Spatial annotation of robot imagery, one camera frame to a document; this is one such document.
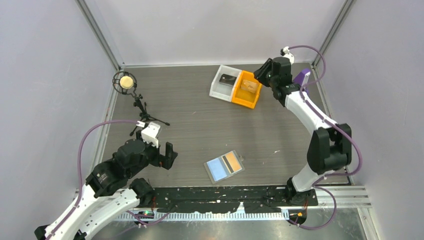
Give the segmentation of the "beige card holder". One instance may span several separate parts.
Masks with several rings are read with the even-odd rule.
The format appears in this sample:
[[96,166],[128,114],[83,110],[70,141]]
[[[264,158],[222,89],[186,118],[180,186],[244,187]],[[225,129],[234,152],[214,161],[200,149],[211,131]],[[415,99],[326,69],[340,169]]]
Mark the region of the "beige card holder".
[[245,170],[245,167],[243,165],[244,159],[241,155],[238,154],[238,157],[239,157],[240,163],[243,166],[243,169],[239,172],[234,173],[234,174],[230,174],[228,172],[227,168],[225,167],[221,156],[222,155],[215,157],[214,159],[208,160],[204,163],[205,170],[206,170],[212,184],[216,184],[218,182],[221,182],[221,181],[228,179],[228,178],[230,178],[230,177],[232,177],[232,176],[234,176],[234,175]]

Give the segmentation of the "orange magnetic stripe credit card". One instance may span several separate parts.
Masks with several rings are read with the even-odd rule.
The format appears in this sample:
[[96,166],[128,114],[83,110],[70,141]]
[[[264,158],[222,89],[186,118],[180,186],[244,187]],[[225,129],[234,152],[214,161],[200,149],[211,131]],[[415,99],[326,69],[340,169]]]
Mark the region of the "orange magnetic stripe credit card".
[[234,150],[222,155],[221,159],[230,175],[243,170],[239,156]]

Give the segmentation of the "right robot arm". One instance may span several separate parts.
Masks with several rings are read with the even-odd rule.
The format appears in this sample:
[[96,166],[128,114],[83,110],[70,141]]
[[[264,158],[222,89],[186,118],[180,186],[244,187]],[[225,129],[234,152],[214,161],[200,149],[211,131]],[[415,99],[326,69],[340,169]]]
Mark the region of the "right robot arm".
[[269,58],[254,72],[254,78],[272,90],[273,97],[291,111],[311,135],[306,165],[289,178],[284,197],[299,205],[319,180],[352,162],[351,127],[325,115],[310,100],[301,85],[292,81],[292,64],[287,57]]

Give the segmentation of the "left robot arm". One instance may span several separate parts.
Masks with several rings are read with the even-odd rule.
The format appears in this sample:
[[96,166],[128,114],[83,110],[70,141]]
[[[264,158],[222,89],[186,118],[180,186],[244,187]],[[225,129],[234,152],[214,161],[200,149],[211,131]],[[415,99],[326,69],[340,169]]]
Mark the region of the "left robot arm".
[[35,229],[38,240],[89,240],[113,218],[131,208],[148,207],[154,190],[144,178],[136,178],[114,202],[100,207],[128,181],[148,165],[169,170],[178,153],[173,144],[160,147],[142,139],[130,139],[113,153],[112,158],[98,164],[88,175],[78,197],[50,225]]

